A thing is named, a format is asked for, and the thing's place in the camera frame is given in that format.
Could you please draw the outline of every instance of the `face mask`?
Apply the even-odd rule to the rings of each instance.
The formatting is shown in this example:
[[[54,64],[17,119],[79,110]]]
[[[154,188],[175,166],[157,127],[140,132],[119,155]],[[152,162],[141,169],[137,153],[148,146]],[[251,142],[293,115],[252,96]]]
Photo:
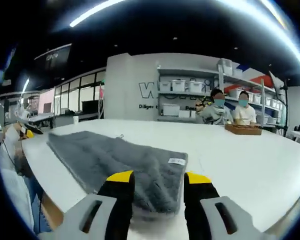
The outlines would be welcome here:
[[[248,100],[239,100],[239,104],[240,104],[240,106],[242,106],[242,107],[246,107],[247,105],[248,105]]]
[[[225,101],[226,101],[226,100],[224,100],[224,99],[215,99],[215,100],[214,100],[214,103],[215,103],[215,105],[217,105],[218,107],[221,107],[221,106],[223,106],[223,105],[225,104]]]

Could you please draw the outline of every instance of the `wooden box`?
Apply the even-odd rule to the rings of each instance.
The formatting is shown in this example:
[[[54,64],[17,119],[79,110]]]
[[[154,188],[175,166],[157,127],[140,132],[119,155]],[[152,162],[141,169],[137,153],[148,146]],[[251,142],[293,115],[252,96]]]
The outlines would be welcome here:
[[[262,129],[258,126],[226,124],[224,128],[236,135],[261,135],[262,133]]]

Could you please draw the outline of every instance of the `gray towel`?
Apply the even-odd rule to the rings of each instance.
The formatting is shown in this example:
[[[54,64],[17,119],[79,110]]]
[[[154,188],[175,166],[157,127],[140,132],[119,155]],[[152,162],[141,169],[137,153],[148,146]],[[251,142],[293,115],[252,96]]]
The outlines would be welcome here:
[[[50,133],[47,144],[87,192],[98,192],[112,174],[133,170],[134,216],[175,215],[180,208],[181,182],[188,155],[129,143],[89,131]],[[183,159],[185,164],[168,163]]]

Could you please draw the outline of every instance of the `ceiling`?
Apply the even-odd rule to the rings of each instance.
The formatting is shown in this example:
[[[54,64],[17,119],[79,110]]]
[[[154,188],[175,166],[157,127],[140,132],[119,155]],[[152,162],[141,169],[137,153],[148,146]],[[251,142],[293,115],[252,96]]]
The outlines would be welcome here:
[[[300,86],[300,64],[286,46],[265,27],[215,0],[127,0],[73,28],[69,27],[72,20],[103,1],[32,2],[14,3],[9,13],[14,25],[9,26],[4,43],[16,46],[16,51],[5,74],[12,85],[2,87],[1,93],[21,91],[23,72],[33,66],[33,59],[69,43],[72,46],[65,79],[105,67],[109,56],[121,53],[174,52],[231,59],[263,73],[272,71],[281,79],[289,79],[289,86]],[[278,0],[277,4],[289,16],[300,39],[300,1]],[[38,80],[30,90],[58,83]]]

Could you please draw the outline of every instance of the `plastic bin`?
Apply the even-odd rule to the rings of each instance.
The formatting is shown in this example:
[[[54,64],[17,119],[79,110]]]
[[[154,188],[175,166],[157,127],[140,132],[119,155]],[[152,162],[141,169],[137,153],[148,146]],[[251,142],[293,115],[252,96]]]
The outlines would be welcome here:
[[[268,122],[268,118],[269,118],[269,116],[264,116],[264,118],[263,118],[263,123],[264,124],[266,124]],[[256,122],[258,124],[262,124],[262,115],[260,115],[260,114],[256,115]]]
[[[280,101],[276,101],[276,109],[279,109],[280,110],[281,108],[281,102]]]
[[[174,92],[184,92],[186,90],[186,80],[172,80],[172,90]]]
[[[276,124],[277,123],[277,118],[276,117],[268,117],[268,124]]]
[[[191,111],[191,118],[192,119],[196,119],[196,114],[197,114],[197,112],[196,111]]]
[[[164,116],[179,116],[180,106],[176,104],[163,103],[163,115]]]
[[[170,92],[171,91],[171,82],[160,82],[160,91]]]
[[[261,104],[261,95],[259,95],[259,94],[253,94],[253,102],[255,103],[255,104]]]
[[[183,118],[183,119],[190,118],[190,111],[188,111],[188,110],[180,110],[179,111],[179,118]]]
[[[254,93],[253,92],[249,92],[249,91],[247,93],[249,95],[249,100],[248,101],[252,103],[254,101]]]
[[[232,98],[239,99],[239,95],[242,92],[242,89],[236,88],[229,91],[229,95]]]
[[[242,79],[243,78],[243,71],[241,69],[234,68],[233,69],[233,76],[235,78]]]
[[[222,66],[223,73],[225,75],[228,75],[228,76],[232,76],[233,75],[234,72],[233,72],[232,61],[231,60],[225,59],[225,58],[221,58],[218,61],[218,65]]]
[[[276,109],[277,108],[277,103],[278,103],[277,100],[272,98],[271,101],[270,101],[270,106]]]
[[[190,81],[190,93],[202,93],[202,82],[201,81]]]
[[[271,99],[272,99],[271,97],[266,96],[264,104],[267,105],[267,106],[271,106]]]

